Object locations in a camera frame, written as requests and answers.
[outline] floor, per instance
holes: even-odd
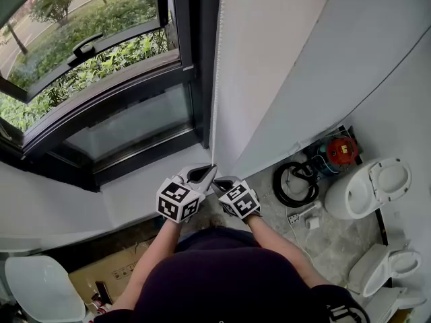
[[[272,191],[272,173],[280,163],[275,164],[246,179],[248,185],[255,189],[260,203],[261,214],[264,220],[279,234],[289,241],[297,244],[294,232],[286,218],[288,215],[299,213],[303,209],[292,209],[281,204]],[[319,182],[321,196],[326,192],[327,184]],[[203,206],[183,227],[182,234],[196,231],[205,219],[214,214],[224,218],[227,227],[250,231],[247,225],[235,217],[229,217],[222,212],[215,194],[207,196]],[[327,280],[344,286],[350,269],[366,253],[374,243],[382,243],[380,228],[374,213],[361,220],[343,221],[332,218],[324,209],[311,211],[309,216],[319,216],[320,227],[309,230],[305,220],[292,225],[300,245],[310,254],[314,266]]]
[[[282,205],[272,191],[272,173],[278,165],[275,164],[246,180],[259,196],[264,220],[283,237],[296,243],[294,233],[286,218],[286,212],[291,215],[297,213],[298,209],[291,209]],[[290,188],[292,192],[295,192],[293,184],[291,183]],[[319,186],[323,196],[328,184],[322,180],[319,182]],[[220,214],[223,217],[226,226],[249,231],[248,226],[241,220],[224,214],[218,205],[217,196],[211,194],[203,202],[198,214],[184,225],[181,234],[185,236],[197,231],[207,224],[209,218],[215,214]],[[325,278],[336,285],[345,285],[353,265],[373,243],[381,243],[376,215],[373,213],[357,221],[334,219],[324,209],[314,210],[309,215],[319,216],[320,228],[308,230],[303,219],[293,224],[292,227],[300,245],[310,254],[315,267]],[[70,273],[123,248],[154,237],[162,224],[163,221],[160,218],[150,219],[107,236],[49,250],[45,253],[58,260]],[[71,255],[77,254],[80,257],[71,257]]]

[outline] window latch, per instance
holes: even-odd
[[[93,44],[90,42],[103,37],[103,33],[99,32],[89,38],[86,38],[79,44],[75,45],[72,49],[73,54],[67,59],[67,64],[71,67],[78,65],[79,63],[88,60],[90,57],[94,56],[95,50]]]

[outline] toilet lid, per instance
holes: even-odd
[[[391,277],[403,278],[412,275],[422,264],[422,255],[412,250],[398,251],[389,257]]]
[[[86,307],[66,270],[49,256],[9,257],[7,284],[23,310],[41,323],[81,322]]]
[[[394,201],[403,196],[411,184],[411,171],[399,158],[378,161],[369,171],[374,195],[380,203]]]

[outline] black hose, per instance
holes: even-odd
[[[277,197],[278,201],[280,201],[283,205],[298,208],[304,205],[307,205],[313,202],[317,196],[319,195],[319,186],[317,185],[317,176],[313,174],[313,172],[307,167],[308,162],[298,163],[296,161],[292,161],[290,163],[282,164],[273,175],[272,187]],[[307,181],[310,184],[310,188],[308,188],[308,193],[303,200],[294,200],[290,198],[281,187],[281,177],[286,170],[290,168],[294,168],[291,172],[292,176],[301,178],[302,180]]]

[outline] cardboard box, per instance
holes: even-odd
[[[98,292],[96,281],[106,285],[112,302],[115,302],[125,290],[137,261],[153,240],[116,252],[69,274],[70,281],[91,312],[96,313],[91,299]]]

